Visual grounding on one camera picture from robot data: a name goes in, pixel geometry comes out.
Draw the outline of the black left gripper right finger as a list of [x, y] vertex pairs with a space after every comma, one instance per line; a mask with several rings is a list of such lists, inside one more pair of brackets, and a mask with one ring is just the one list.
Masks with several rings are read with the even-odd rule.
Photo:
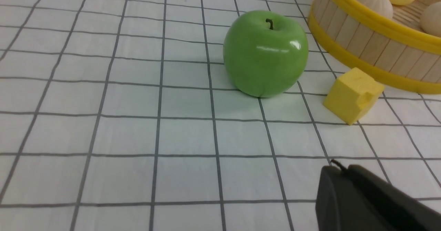
[[440, 213], [421, 204], [360, 165], [347, 168], [347, 178], [394, 231], [439, 231]]

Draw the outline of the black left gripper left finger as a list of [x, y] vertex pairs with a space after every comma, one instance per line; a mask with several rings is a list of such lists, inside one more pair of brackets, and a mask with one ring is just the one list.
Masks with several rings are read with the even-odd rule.
[[395, 231], [340, 169], [321, 169], [316, 215], [320, 231]]

